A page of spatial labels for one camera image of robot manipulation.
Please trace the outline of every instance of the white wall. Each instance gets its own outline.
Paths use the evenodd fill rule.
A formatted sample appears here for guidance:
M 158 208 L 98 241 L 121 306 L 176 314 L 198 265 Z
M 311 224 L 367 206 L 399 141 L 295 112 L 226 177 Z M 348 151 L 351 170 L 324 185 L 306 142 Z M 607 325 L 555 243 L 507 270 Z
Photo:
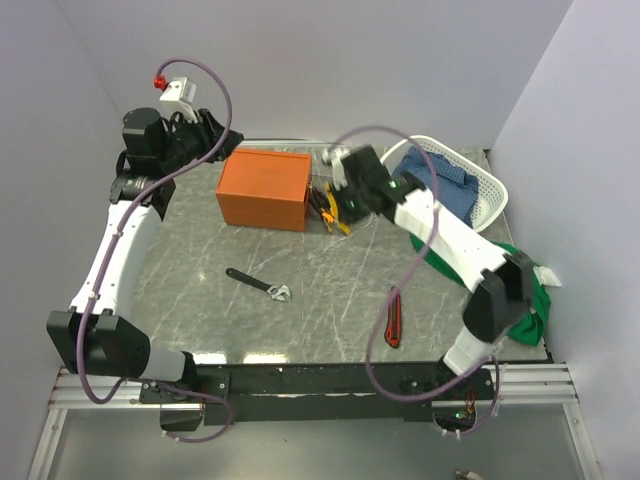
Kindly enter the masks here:
M 57 5 L 0 2 L 0 448 L 25 478 L 60 365 L 45 331 L 91 265 L 120 121 Z
M 517 243 L 553 267 L 550 340 L 606 478 L 640 473 L 640 3 L 575 0 L 491 154 Z
M 333 140 L 375 122 L 487 148 L 570 2 L 58 0 L 120 114 L 154 105 L 155 69 L 182 54 L 222 76 L 247 137 Z

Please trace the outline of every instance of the green cloth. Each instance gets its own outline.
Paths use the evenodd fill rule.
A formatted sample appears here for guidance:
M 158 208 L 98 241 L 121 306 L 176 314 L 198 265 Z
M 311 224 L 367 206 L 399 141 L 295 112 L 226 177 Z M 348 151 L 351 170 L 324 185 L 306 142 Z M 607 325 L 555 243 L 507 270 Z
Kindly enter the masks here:
M 506 250 L 508 253 L 515 253 L 518 251 L 513 245 L 507 243 L 493 242 L 495 245 Z M 424 246 L 424 242 L 418 237 L 411 235 L 411 244 L 415 248 L 416 252 L 419 252 Z M 450 278 L 454 282 L 464 285 L 462 279 L 458 276 L 453 268 L 449 266 L 437 253 L 433 250 L 429 251 L 425 261 L 435 268 L 438 272 L 442 273 L 445 277 Z M 549 320 L 549 308 L 551 307 L 551 297 L 544 289 L 544 286 L 538 281 L 538 277 L 533 274 L 533 308 L 534 313 L 527 313 L 522 320 L 515 324 L 509 330 L 509 337 L 516 342 L 523 343 L 525 345 L 536 346 L 540 343 L 544 330 Z

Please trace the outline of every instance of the wrench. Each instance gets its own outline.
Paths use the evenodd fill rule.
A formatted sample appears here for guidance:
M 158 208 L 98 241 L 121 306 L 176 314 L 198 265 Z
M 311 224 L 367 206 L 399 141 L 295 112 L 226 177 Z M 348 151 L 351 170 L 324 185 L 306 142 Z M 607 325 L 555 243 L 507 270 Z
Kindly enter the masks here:
M 287 297 L 292 298 L 291 290 L 286 285 L 281 285 L 279 287 L 277 285 L 268 285 L 257 278 L 253 278 L 251 275 L 247 275 L 246 273 L 236 270 L 235 268 L 227 268 L 225 273 L 234 280 L 246 283 L 258 290 L 262 290 L 263 292 L 267 292 L 273 300 L 277 300 L 278 302 L 286 302 Z
M 468 472 L 466 470 L 458 470 L 454 472 L 456 480 L 483 480 L 483 478 L 474 472 Z

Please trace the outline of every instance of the floor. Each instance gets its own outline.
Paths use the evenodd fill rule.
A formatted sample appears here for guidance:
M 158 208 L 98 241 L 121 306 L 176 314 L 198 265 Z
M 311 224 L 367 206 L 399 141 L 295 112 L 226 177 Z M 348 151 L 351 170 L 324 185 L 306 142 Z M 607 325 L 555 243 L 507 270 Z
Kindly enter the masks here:
M 561 405 L 502 406 L 460 442 L 390 419 L 240 423 L 211 443 L 175 445 L 157 411 L 73 411 L 50 478 L 447 480 L 456 468 L 485 480 L 583 479 Z
M 311 153 L 316 179 L 330 175 L 318 161 L 323 147 L 260 148 Z M 482 150 L 461 153 L 488 168 Z M 227 226 L 214 194 L 221 169 L 205 165 L 178 179 L 131 321 L 155 342 L 206 363 L 362 361 L 378 308 L 415 255 L 408 234 L 377 217 L 349 237 L 331 235 L 317 221 L 304 234 Z M 482 234 L 509 242 L 504 215 Z M 288 285 L 292 301 L 274 302 L 228 278 L 227 267 Z M 462 326 L 467 297 L 431 267 L 419 269 L 402 296 L 402 346 L 393 350 L 380 338 L 374 360 L 438 360 Z M 547 353 L 544 345 L 506 339 L 499 358 L 544 360 Z

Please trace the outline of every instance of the orange toolbox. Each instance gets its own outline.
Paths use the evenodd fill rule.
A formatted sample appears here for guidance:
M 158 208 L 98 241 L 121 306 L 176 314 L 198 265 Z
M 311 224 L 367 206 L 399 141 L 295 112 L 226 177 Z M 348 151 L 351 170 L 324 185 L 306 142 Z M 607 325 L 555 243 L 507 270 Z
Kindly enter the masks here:
M 303 232 L 311 155 L 239 148 L 225 162 L 216 197 L 229 225 Z

